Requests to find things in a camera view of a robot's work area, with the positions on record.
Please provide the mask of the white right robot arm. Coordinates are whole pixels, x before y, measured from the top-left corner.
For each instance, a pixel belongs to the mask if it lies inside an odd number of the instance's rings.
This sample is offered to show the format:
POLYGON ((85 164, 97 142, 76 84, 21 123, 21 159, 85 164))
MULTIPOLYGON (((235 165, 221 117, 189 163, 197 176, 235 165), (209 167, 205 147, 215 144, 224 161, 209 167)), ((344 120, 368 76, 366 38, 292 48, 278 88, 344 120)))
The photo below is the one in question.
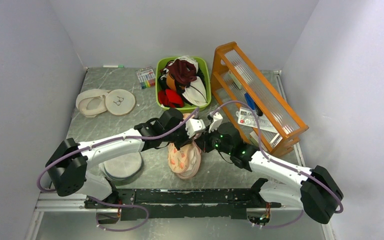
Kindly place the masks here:
POLYGON ((320 224, 329 223, 334 214, 344 211, 344 195, 326 168, 299 166, 274 157, 243 141, 230 122, 203 132, 195 142, 206 153, 217 151, 228 155, 240 169, 278 181, 264 183, 250 193, 250 202, 255 207, 268 202, 300 208, 320 224))

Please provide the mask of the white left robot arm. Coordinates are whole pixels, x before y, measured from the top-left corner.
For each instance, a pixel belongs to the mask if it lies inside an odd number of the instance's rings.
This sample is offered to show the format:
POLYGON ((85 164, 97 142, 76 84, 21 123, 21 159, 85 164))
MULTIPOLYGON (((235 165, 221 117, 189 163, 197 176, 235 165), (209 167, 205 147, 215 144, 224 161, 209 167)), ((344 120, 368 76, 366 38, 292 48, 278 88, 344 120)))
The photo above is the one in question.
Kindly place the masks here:
POLYGON ((159 118, 114 136, 82 143, 67 138, 51 155, 44 171, 58 196, 82 193, 112 208, 118 203, 119 194, 108 180, 92 175, 89 169, 116 157, 156 149, 164 142, 182 147, 193 136, 186 129, 187 121, 179 110, 170 108, 159 118))

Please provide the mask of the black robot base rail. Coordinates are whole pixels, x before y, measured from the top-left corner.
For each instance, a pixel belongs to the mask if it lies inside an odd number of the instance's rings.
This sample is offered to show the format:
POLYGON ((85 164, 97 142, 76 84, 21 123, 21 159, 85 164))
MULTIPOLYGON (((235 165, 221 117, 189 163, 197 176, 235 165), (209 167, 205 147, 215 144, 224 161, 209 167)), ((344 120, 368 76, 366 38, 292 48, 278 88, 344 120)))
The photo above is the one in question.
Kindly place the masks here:
POLYGON ((245 220, 248 209, 280 208, 278 202, 267 202, 260 195, 267 182, 259 178, 250 188, 152 189, 119 188, 102 203, 90 196, 86 209, 109 210, 122 204, 121 221, 151 219, 230 217, 245 220))

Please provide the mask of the peach floral mesh laundry bag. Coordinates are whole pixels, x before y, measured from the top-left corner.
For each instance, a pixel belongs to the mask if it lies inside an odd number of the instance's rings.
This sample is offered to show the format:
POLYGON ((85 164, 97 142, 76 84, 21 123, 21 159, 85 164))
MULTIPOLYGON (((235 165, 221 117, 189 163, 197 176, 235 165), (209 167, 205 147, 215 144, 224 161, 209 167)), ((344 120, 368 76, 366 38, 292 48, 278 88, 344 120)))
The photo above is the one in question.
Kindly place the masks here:
POLYGON ((179 150, 173 143, 168 145, 167 163, 170 170, 180 179, 193 178, 201 165, 202 153, 195 140, 201 134, 192 138, 191 143, 182 146, 179 150))

